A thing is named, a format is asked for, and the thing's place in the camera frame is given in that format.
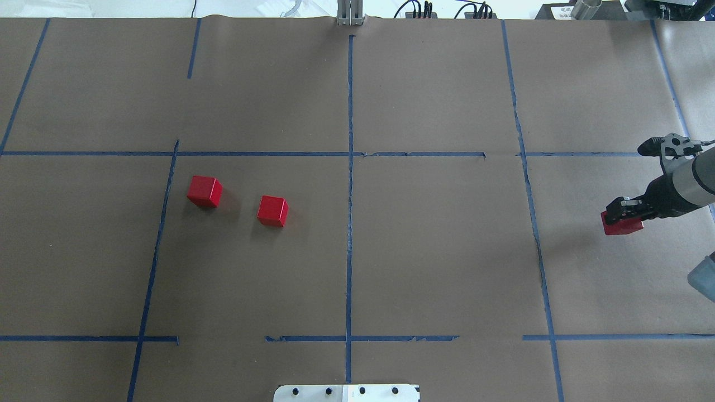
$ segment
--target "white bracket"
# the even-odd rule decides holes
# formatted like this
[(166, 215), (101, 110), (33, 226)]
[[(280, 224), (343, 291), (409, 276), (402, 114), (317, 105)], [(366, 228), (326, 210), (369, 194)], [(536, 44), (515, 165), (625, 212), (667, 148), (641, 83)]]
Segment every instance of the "white bracket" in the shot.
[(363, 0), (337, 0), (338, 25), (363, 25)]
[(280, 386), (273, 402), (420, 402), (420, 386), (411, 384), (349, 384)]

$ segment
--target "white label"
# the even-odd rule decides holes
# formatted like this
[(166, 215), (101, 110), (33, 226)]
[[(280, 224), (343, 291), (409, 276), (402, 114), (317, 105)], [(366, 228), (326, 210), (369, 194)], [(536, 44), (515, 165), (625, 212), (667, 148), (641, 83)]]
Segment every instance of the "white label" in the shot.
[(573, 19), (571, 11), (573, 11), (573, 6), (551, 7), (554, 19)]

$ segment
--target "red block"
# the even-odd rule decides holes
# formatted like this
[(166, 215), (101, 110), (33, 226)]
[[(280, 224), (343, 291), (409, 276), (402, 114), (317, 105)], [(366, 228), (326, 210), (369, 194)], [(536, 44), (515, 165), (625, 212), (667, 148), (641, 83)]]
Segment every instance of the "red block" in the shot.
[(270, 195), (261, 197), (257, 217), (263, 225), (284, 227), (287, 216), (288, 203), (285, 202), (285, 198), (271, 197)]
[(194, 176), (186, 196), (200, 207), (216, 208), (221, 200), (223, 186), (213, 177)]
[(643, 229), (643, 221), (637, 217), (619, 220), (612, 225), (607, 225), (606, 211), (601, 212), (601, 222), (603, 223), (603, 231), (606, 233), (606, 236), (629, 235)]

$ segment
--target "black cable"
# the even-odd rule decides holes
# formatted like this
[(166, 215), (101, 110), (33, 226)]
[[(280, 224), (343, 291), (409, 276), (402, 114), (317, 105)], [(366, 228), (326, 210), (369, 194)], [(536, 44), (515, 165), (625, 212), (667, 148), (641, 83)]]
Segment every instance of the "black cable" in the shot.
[[(407, 6), (409, 3), (412, 3), (412, 7), (414, 7), (414, 6), (415, 6), (415, 3), (417, 3), (417, 7), (419, 7), (419, 10), (420, 10), (420, 11), (419, 11), (419, 14), (418, 14), (417, 16), (419, 16), (419, 15), (422, 14), (422, 4), (420, 4), (420, 2), (419, 2), (418, 0), (407, 0), (407, 1), (405, 1), (405, 3), (403, 3), (403, 5), (400, 6), (400, 8), (395, 12), (395, 16), (394, 16), (393, 18), (397, 18), (398, 15), (400, 14), (400, 10), (402, 10), (403, 8), (405, 8), (405, 6)], [(412, 17), (413, 17), (413, 18), (416, 17), (414, 10), (412, 11)]]
[(464, 10), (465, 7), (469, 7), (469, 6), (473, 6), (474, 14), (477, 14), (477, 4), (481, 4), (481, 3), (467, 3), (467, 4), (463, 5), (462, 8), (459, 9), (459, 11), (457, 11), (457, 14), (455, 14), (453, 19), (457, 19), (457, 17), (459, 16), (459, 13), (462, 12), (462, 10)]

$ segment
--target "red cube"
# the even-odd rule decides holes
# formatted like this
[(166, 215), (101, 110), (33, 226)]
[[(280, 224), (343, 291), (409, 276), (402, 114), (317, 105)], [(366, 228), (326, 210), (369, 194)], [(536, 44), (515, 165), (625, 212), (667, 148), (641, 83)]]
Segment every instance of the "red cube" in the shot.
[(257, 217), (263, 225), (284, 227), (287, 216), (288, 203), (285, 202), (285, 198), (271, 197), (270, 195), (261, 197)]
[(640, 229), (643, 229), (643, 221), (638, 217), (619, 220), (612, 225), (607, 225), (606, 213), (606, 211), (601, 212), (601, 222), (603, 223), (603, 231), (606, 233), (606, 236), (630, 235), (633, 232), (638, 232)]
[(194, 176), (186, 196), (200, 207), (216, 208), (222, 192), (223, 186), (214, 177)]

